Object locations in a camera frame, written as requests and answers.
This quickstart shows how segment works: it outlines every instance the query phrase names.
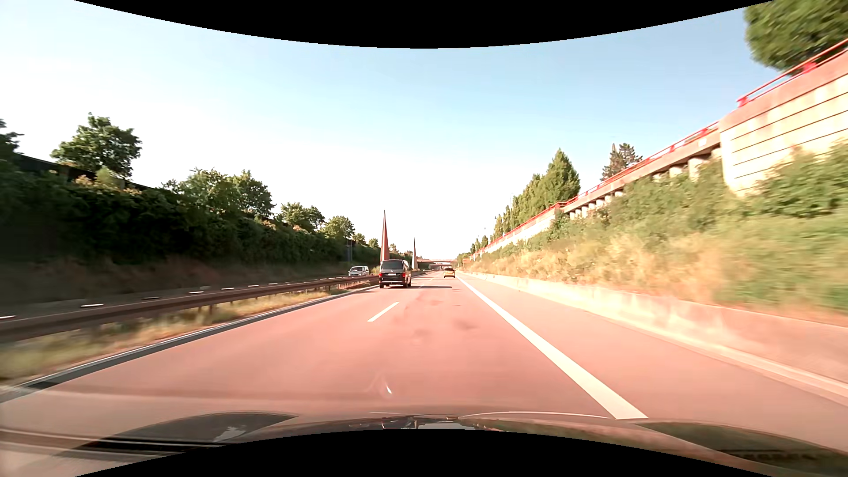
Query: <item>dark van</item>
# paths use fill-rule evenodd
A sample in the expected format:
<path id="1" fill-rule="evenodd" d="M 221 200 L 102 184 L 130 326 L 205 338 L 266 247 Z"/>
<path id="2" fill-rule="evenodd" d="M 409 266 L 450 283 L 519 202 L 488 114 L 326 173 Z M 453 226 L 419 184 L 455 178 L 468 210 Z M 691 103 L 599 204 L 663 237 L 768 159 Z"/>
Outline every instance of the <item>dark van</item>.
<path id="1" fill-rule="evenodd" d="M 412 286 L 412 269 L 406 260 L 384 260 L 380 262 L 380 288 L 389 285 Z"/>

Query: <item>overpass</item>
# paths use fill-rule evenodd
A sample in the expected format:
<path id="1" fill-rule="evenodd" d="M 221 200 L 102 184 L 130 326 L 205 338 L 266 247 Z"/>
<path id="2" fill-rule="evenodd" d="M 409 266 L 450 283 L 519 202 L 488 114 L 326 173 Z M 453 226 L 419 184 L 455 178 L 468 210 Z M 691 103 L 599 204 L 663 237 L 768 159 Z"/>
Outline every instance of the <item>overpass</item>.
<path id="1" fill-rule="evenodd" d="M 436 259 L 436 258 L 420 258 L 418 259 L 418 266 L 428 265 L 431 268 L 436 267 L 456 267 L 456 259 L 455 258 L 446 258 L 446 259 Z"/>
<path id="2" fill-rule="evenodd" d="M 724 181 L 737 194 L 747 194 L 757 180 L 802 146 L 823 152 L 848 137 L 848 39 L 837 43 L 737 100 L 737 108 L 720 121 L 689 134 L 591 189 L 558 202 L 496 238 L 471 258 L 543 232 L 559 216 L 587 217 L 642 177 L 674 177 L 722 158 Z"/>

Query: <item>van rear window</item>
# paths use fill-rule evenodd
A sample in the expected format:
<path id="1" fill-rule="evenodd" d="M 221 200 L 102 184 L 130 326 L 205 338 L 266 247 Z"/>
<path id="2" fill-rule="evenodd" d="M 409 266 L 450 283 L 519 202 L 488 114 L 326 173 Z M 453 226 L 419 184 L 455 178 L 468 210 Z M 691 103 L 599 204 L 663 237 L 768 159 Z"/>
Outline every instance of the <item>van rear window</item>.
<path id="1" fill-rule="evenodd" d="M 380 264 L 380 268 L 385 270 L 403 270 L 404 262 L 401 260 L 386 260 Z"/>

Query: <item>red railing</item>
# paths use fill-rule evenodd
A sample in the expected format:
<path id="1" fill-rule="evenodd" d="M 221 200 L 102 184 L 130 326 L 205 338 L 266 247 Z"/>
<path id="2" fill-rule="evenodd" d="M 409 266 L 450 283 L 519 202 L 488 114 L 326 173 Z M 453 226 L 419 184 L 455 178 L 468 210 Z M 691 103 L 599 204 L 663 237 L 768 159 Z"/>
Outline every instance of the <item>red railing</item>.
<path id="1" fill-rule="evenodd" d="M 830 55 L 820 62 L 818 61 L 820 58 L 822 58 L 822 56 L 824 56 L 828 53 L 831 53 L 833 51 L 836 51 L 840 48 L 841 48 L 841 51 L 839 51 L 838 53 Z M 769 81 L 768 83 L 758 87 L 757 89 L 751 91 L 750 93 L 746 94 L 745 96 L 737 99 L 736 100 L 736 103 L 738 105 L 737 107 L 744 106 L 744 105 L 750 103 L 751 101 L 753 101 L 754 99 L 759 98 L 763 94 L 766 94 L 766 93 L 774 90 L 775 88 L 783 86 L 784 84 L 794 80 L 795 78 L 797 78 L 799 76 L 802 76 L 802 75 L 804 75 L 804 74 L 806 74 L 806 73 L 808 73 L 812 70 L 815 70 L 818 66 L 824 65 L 825 63 L 829 62 L 831 59 L 834 59 L 834 58 L 840 56 L 845 51 L 848 51 L 848 38 L 846 38 L 845 40 L 842 40 L 839 43 L 836 43 L 832 47 L 822 51 L 821 53 L 817 54 L 816 56 L 813 56 L 812 58 L 808 59 L 807 61 L 804 61 L 803 63 L 800 63 L 797 66 L 794 66 L 794 67 L 786 70 L 780 76 L 778 76 L 778 77 L 774 78 L 773 80 Z M 779 81 L 779 80 L 785 78 L 786 76 L 790 76 L 790 74 L 792 74 L 793 72 L 795 72 L 797 70 L 801 70 L 801 73 L 798 74 L 798 75 L 794 75 L 794 76 L 790 77 L 788 80 L 786 80 L 784 82 L 781 82 L 777 85 L 774 85 L 774 86 L 768 88 L 766 91 L 761 91 L 763 88 L 771 86 L 776 81 Z M 552 205 L 551 207 L 548 207 L 547 209 L 545 209 L 545 210 L 539 212 L 538 214 L 536 214 L 535 216 L 533 216 L 533 218 L 531 218 L 530 220 L 527 220 L 524 223 L 522 223 L 521 225 L 519 225 L 518 227 L 513 228 L 507 234 L 505 234 L 501 237 L 498 237 L 491 244 L 489 244 L 486 247 L 484 247 L 483 249 L 475 252 L 474 255 L 481 253 L 481 252 L 484 252 L 486 249 L 488 249 L 492 245 L 497 244 L 498 242 L 510 239 L 513 235 L 522 231 L 528 223 L 533 222 L 538 217 L 544 215 L 547 212 L 550 212 L 551 209 L 554 209 L 555 207 L 563 207 L 563 206 L 566 206 L 566 205 L 570 205 L 570 204 L 572 204 L 572 203 L 574 203 L 574 202 L 576 202 L 576 201 L 578 201 L 582 198 L 585 198 L 586 196 L 597 192 L 599 189 L 603 188 L 604 186 L 606 186 L 606 185 L 608 185 L 612 182 L 615 182 L 616 180 L 618 180 L 618 179 L 620 179 L 624 176 L 632 174 L 634 171 L 637 171 L 638 169 L 647 166 L 651 162 L 660 159 L 662 156 L 675 151 L 677 148 L 684 146 L 688 143 L 691 143 L 692 141 L 695 141 L 697 139 L 701 139 L 702 137 L 707 136 L 708 134 L 715 131 L 716 129 L 718 129 L 718 121 L 716 121 L 716 122 L 710 124 L 709 126 L 699 130 L 698 132 L 695 132 L 693 134 L 689 134 L 684 139 L 677 141 L 676 143 L 672 144 L 671 146 L 668 146 L 667 148 L 663 149 L 662 151 L 660 151 L 656 154 L 650 155 L 647 158 L 641 160 L 640 162 L 628 167 L 627 169 L 618 172 L 616 175 L 604 180 L 603 182 L 594 186 L 593 188 L 591 188 L 591 189 L 589 189 L 589 190 L 587 190 L 587 191 L 585 191 L 585 192 L 583 192 L 579 195 L 576 195 L 576 196 L 570 198 L 569 200 L 567 200 L 565 202 L 559 202 L 557 204 Z"/>
<path id="2" fill-rule="evenodd" d="M 832 56 L 827 57 L 826 59 L 822 60 L 821 62 L 817 62 L 817 60 L 818 60 L 818 59 L 820 59 L 820 58 L 822 58 L 822 56 L 824 56 L 825 54 L 828 54 L 828 53 L 833 52 L 833 51 L 835 51 L 835 50 L 837 50 L 837 49 L 840 49 L 840 48 L 842 49 L 842 51 L 838 52 L 837 54 L 834 54 L 834 55 L 832 55 Z M 768 93 L 768 92 L 772 91 L 773 89 L 778 88 L 778 87 L 781 87 L 781 86 L 783 86 L 784 84 L 786 84 L 786 83 L 788 83 L 788 82 L 790 82 L 790 81 L 794 80 L 794 79 L 795 79 L 795 78 L 797 78 L 797 77 L 803 76 L 803 75 L 805 75 L 806 73 L 809 73 L 810 71 L 815 70 L 818 66 L 824 65 L 825 63 L 829 62 L 831 59 L 834 59 L 834 58 L 836 58 L 836 57 L 840 56 L 840 55 L 841 55 L 841 54 L 843 54 L 846 50 L 848 50 L 848 38 L 846 38 L 845 40 L 842 40 L 842 41 L 841 41 L 841 42 L 839 42 L 839 43 L 836 43 L 836 44 L 835 44 L 835 45 L 833 45 L 832 47 L 830 47 L 830 48 L 828 48 L 828 49 L 826 49 L 826 50 L 822 51 L 821 53 L 819 53 L 819 54 L 817 54 L 816 56 L 814 56 L 814 57 L 812 57 L 812 58 L 808 59 L 807 61 L 805 61 L 805 62 L 803 62 L 803 63 L 800 63 L 799 65 L 794 66 L 794 67 L 792 67 L 792 68 L 790 68 L 790 69 L 788 69 L 788 70 L 784 71 L 783 73 L 781 73 L 781 74 L 780 74 L 780 76 L 778 76 L 778 77 L 774 78 L 773 80 L 769 81 L 768 83 L 766 83 L 766 84 L 764 84 L 764 85 L 762 85 L 762 86 L 758 87 L 757 89 L 755 89 L 755 90 L 751 91 L 750 93 L 746 94 L 745 96 L 743 96 L 743 97 L 741 97 L 741 98 L 737 99 L 737 100 L 736 100 L 737 107 L 738 107 L 738 108 L 741 108 L 742 106 L 745 106 L 746 104 L 750 103 L 750 102 L 751 102 L 751 101 L 753 101 L 754 99 L 759 98 L 759 97 L 760 97 L 760 96 L 762 96 L 763 94 L 766 94 L 766 93 Z M 797 70 L 801 70 L 801 73 L 799 73 L 799 74 L 797 74 L 797 75 L 793 75 L 793 76 L 791 76 L 791 75 L 792 75 L 792 73 L 793 73 L 793 72 L 795 72 L 795 71 L 797 71 Z M 766 91 L 763 91 L 763 92 L 761 92 L 761 93 L 758 93 L 758 92 L 759 92 L 759 91 L 761 91 L 764 87 L 771 86 L 771 85 L 772 85 L 772 84 L 774 84 L 776 81 L 780 81 L 780 80 L 784 79 L 786 76 L 791 76 L 791 77 L 790 77 L 788 80 L 786 80 L 786 81 L 784 81 L 784 82 L 782 82 L 782 83 L 780 83 L 780 84 L 777 84 L 777 85 L 774 85 L 773 87 L 768 88 Z"/>
<path id="3" fill-rule="evenodd" d="M 478 254 L 478 253 L 481 253 L 481 252 L 484 252 L 486 249 L 488 249 L 488 248 L 489 248 L 489 247 L 491 247 L 492 245 L 497 244 L 498 242 L 502 242 L 502 241 L 505 241 L 505 240 L 509 240 L 509 239 L 511 239 L 513 235 L 515 235 L 516 233 L 519 233 L 519 232 L 521 232 L 522 230 L 524 230 L 524 228 L 526 228 L 525 226 L 526 226 L 527 224 L 530 224 L 531 222 L 533 222 L 533 221 L 535 221 L 536 219 L 538 219 L 540 216 L 543 216 L 544 214 L 546 214 L 546 213 L 550 212 L 550 211 L 551 211 L 551 209 L 554 209 L 554 208 L 556 208 L 556 207 L 564 207 L 564 206 L 566 206 L 566 205 L 570 205 L 570 204 L 574 203 L 574 202 L 575 202 L 575 201 L 577 201 L 577 200 L 580 200 L 580 199 L 582 199 L 582 198 L 585 198 L 585 197 L 586 197 L 586 196 L 588 196 L 589 194 L 592 194 L 592 193 L 594 193 L 594 192 L 597 192 L 599 189 L 603 188 L 604 186 L 606 186 L 606 185 L 608 185 L 608 184 L 610 184 L 610 183 L 613 183 L 613 182 L 615 182 L 616 180 L 618 180 L 618 179 L 620 179 L 620 178 L 622 178 L 622 177 L 624 177 L 624 176 L 626 176 L 626 175 L 628 175 L 628 174 L 631 174 L 631 173 L 633 173 L 634 171 L 636 171 L 636 170 L 638 170 L 638 169 L 640 169 L 640 168 L 642 168 L 642 167 L 647 166 L 647 165 L 648 165 L 648 164 L 650 164 L 651 162 L 653 162 L 653 161 L 655 161 L 655 160 L 658 160 L 658 159 L 660 159 L 662 156 L 664 156 L 664 155 L 666 155 L 666 154 L 668 154 L 668 153 L 671 153 L 671 152 L 673 152 L 673 151 L 677 150 L 677 149 L 678 149 L 678 148 L 680 148 L 681 146 L 684 146 L 684 145 L 686 145 L 686 144 L 691 143 L 692 141 L 696 141 L 696 140 L 698 140 L 698 139 L 701 139 L 701 138 L 703 138 L 703 137 L 707 136 L 707 135 L 708 135 L 708 134 L 710 134 L 711 132 L 716 131 L 716 129 L 718 129 L 718 121 L 716 121 L 716 122 L 714 122 L 714 123 L 710 124 L 710 125 L 709 125 L 709 126 L 707 126 L 707 127 L 704 127 L 704 128 L 702 128 L 702 129 L 698 130 L 697 132 L 693 132 L 692 134 L 689 134 L 687 137 L 684 137 L 683 139 L 681 139 L 681 140 L 677 141 L 676 143 L 672 144 L 671 146 L 668 146 L 667 148 L 663 149 L 662 151 L 660 151 L 660 152 L 658 152 L 658 153 L 656 153 L 656 154 L 652 154 L 652 155 L 650 155 L 650 156 L 646 157 L 645 159 L 642 159 L 641 161 L 637 162 L 636 164 L 633 164 L 632 166 L 628 167 L 627 169 L 625 169 L 625 170 L 623 170 L 623 171 L 618 172 L 616 175 L 614 175 L 614 176 L 612 176 L 612 177 L 609 177 L 608 179 L 604 180 L 603 182 L 601 182 L 600 184 L 598 184 L 598 185 L 594 186 L 593 188 L 591 188 L 591 189 L 589 189 L 589 190 L 587 190 L 587 191 L 585 191 L 585 192 L 583 192 L 583 193 L 581 193 L 581 194 L 575 195 L 574 197 L 570 198 L 569 200 L 567 200 L 567 201 L 565 201 L 565 202 L 557 202 L 556 204 L 553 204 L 552 206 L 548 207 L 548 208 L 547 208 L 547 209 L 545 209 L 545 210 L 542 210 L 541 212 L 539 212 L 539 213 L 538 213 L 538 214 L 536 214 L 535 216 L 531 217 L 530 219 L 528 219 L 528 220 L 524 221 L 524 222 L 523 222 L 521 225 L 519 225 L 518 227 L 515 227 L 515 228 L 513 228 L 512 230 L 510 230 L 509 232 L 507 232 L 506 234 L 504 234 L 504 235 L 502 235 L 502 236 L 500 236 L 500 237 L 496 238 L 496 239 L 495 239 L 492 243 L 490 243 L 490 244 L 486 245 L 484 248 L 482 248 L 482 249 L 478 250 L 477 252 L 475 252 L 475 253 L 474 253 L 474 255 L 476 255 L 476 254 Z"/>

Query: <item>white car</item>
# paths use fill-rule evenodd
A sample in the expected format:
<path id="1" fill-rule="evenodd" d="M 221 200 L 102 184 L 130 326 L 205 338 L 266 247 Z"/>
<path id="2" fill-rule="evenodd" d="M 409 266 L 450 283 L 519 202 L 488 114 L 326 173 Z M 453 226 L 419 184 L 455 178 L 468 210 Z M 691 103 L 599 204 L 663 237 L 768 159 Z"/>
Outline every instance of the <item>white car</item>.
<path id="1" fill-rule="evenodd" d="M 368 267 L 351 267 L 348 272 L 348 277 L 362 277 L 363 275 L 371 275 L 371 270 Z"/>

